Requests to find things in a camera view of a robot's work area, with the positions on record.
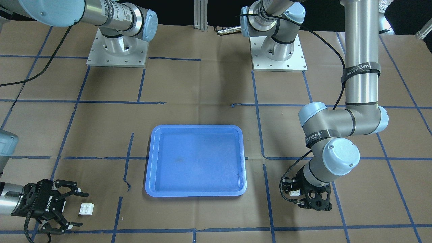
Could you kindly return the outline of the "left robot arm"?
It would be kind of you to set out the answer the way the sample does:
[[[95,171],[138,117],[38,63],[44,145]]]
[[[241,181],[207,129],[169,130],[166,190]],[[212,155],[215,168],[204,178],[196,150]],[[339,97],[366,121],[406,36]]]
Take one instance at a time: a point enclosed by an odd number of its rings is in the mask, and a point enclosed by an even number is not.
[[[378,0],[341,0],[345,22],[345,61],[342,62],[341,93],[344,109],[328,109],[313,102],[298,113],[305,144],[312,159],[293,177],[286,171],[279,183],[282,198],[303,209],[330,211],[331,186],[360,161],[360,152],[347,137],[383,131],[387,111],[377,104],[381,66],[378,63]],[[262,48],[272,60],[290,58],[288,51],[304,20],[304,12],[292,14],[299,0],[258,0],[241,9],[245,37],[266,37]]]

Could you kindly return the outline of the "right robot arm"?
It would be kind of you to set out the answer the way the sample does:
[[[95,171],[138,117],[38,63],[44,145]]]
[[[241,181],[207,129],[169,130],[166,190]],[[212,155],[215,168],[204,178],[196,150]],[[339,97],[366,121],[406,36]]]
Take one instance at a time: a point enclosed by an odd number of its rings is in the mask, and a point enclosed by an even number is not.
[[[1,24],[7,15],[17,13],[48,26],[67,27],[67,31],[42,71],[46,71],[65,41],[71,27],[88,23],[98,27],[86,64],[98,67],[144,67],[148,44],[157,32],[155,12],[132,3],[113,0],[2,0]],[[69,196],[88,197],[76,182],[42,179],[25,186],[1,183],[1,214],[24,217],[24,234],[32,239],[28,224],[34,218],[39,232],[63,234],[82,223],[63,216]]]

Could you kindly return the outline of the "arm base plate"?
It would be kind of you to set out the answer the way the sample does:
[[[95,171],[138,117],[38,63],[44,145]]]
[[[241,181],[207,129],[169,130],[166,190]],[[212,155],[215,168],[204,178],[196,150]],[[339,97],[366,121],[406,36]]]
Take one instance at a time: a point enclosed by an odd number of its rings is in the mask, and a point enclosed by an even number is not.
[[[290,44],[277,43],[270,36],[250,37],[249,40],[253,70],[289,72],[308,70],[298,36]]]
[[[144,68],[149,42],[98,28],[86,64],[98,67]]]

